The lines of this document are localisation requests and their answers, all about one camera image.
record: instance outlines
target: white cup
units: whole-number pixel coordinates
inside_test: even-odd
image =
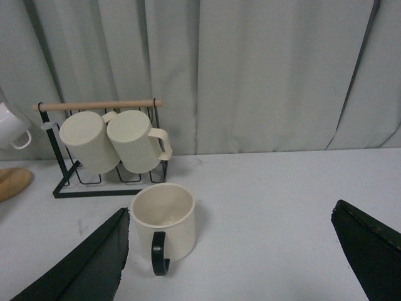
[[[145,113],[128,110],[115,115],[107,125],[107,136],[128,171],[136,174],[151,171],[160,160],[171,158],[167,132],[153,128]],[[165,152],[158,139],[163,141]]]
[[[31,122],[10,104],[0,103],[0,148],[12,145],[15,149],[24,149],[32,141],[29,131]],[[14,141],[27,133],[28,141],[24,145],[16,145]]]
[[[85,169],[95,174],[111,171],[120,162],[106,134],[106,123],[115,115],[86,111],[74,114],[60,128],[60,139]]]
[[[167,274],[170,261],[180,260],[192,251],[194,208],[192,193],[179,184],[155,184],[134,197],[130,212],[157,276]]]

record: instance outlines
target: metal mug rack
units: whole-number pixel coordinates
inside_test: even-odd
[[[82,181],[82,177],[78,170],[82,165],[78,160],[72,158],[70,151],[67,146],[65,149],[67,151],[69,160],[71,162],[71,167],[68,169],[65,163],[65,158],[61,152],[60,146],[58,144],[55,127],[57,131],[60,131],[60,125],[56,122],[50,122],[49,115],[47,112],[49,111],[65,111],[67,115],[72,116],[73,111],[81,112],[82,110],[96,110],[102,109],[107,112],[108,109],[116,110],[119,108],[137,108],[139,110],[146,109],[147,115],[153,126],[160,128],[159,123],[159,115],[157,113],[157,107],[162,106],[162,101],[153,99],[153,100],[128,100],[128,101],[120,101],[120,102],[88,102],[88,103],[57,103],[57,104],[44,104],[42,102],[38,103],[37,106],[34,106],[33,109],[40,113],[40,116],[43,121],[42,129],[44,129],[48,135],[50,144],[53,148],[53,151],[56,156],[57,163],[60,167],[63,178],[56,186],[53,191],[53,196],[58,198],[82,198],[82,197],[91,197],[91,196],[127,196],[127,195],[135,195],[141,191],[141,189],[117,189],[117,190],[96,190],[96,191],[70,191],[64,192],[65,188],[71,185],[71,177],[75,174],[78,182],[82,186],[101,186],[103,179],[102,175],[99,174],[98,181],[95,182],[85,182]],[[159,181],[155,181],[153,172],[156,169],[160,169],[162,171],[162,175]],[[160,161],[159,165],[149,171],[149,179],[151,183],[161,183],[166,181],[167,177],[167,168],[168,161]],[[114,168],[117,172],[117,176],[121,184],[139,184],[142,182],[142,175],[137,174],[137,178],[135,180],[126,180],[123,179],[122,173],[119,170],[118,166]]]

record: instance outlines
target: wooden rod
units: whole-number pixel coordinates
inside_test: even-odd
[[[139,107],[161,107],[161,99],[151,100],[122,100],[119,102],[76,102],[76,103],[41,103],[40,111],[72,111],[72,110],[95,110],[98,108],[139,108]],[[39,111],[38,105],[33,106],[34,111]]]

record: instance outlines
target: gray curtain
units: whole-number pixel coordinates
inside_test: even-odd
[[[38,102],[154,97],[174,154],[400,147],[401,2],[378,3],[1,1],[0,101],[33,143],[0,160],[54,158]]]

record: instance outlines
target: white mug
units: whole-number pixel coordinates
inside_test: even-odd
[[[169,160],[172,155],[167,132],[153,128],[147,115],[139,110],[115,113],[107,125],[107,136],[124,167],[136,174],[151,171],[160,160]],[[158,139],[163,141],[165,152]]]
[[[10,104],[0,103],[0,148],[12,145],[15,149],[24,149],[32,141],[29,131],[31,122],[16,108]],[[28,141],[24,145],[16,145],[14,141],[24,133],[28,135]]]
[[[167,274],[170,261],[180,260],[192,251],[194,208],[192,193],[179,184],[155,184],[134,197],[130,212],[157,276]]]
[[[85,169],[95,174],[111,171],[120,158],[106,134],[106,123],[114,116],[85,111],[74,114],[60,128],[60,139]]]

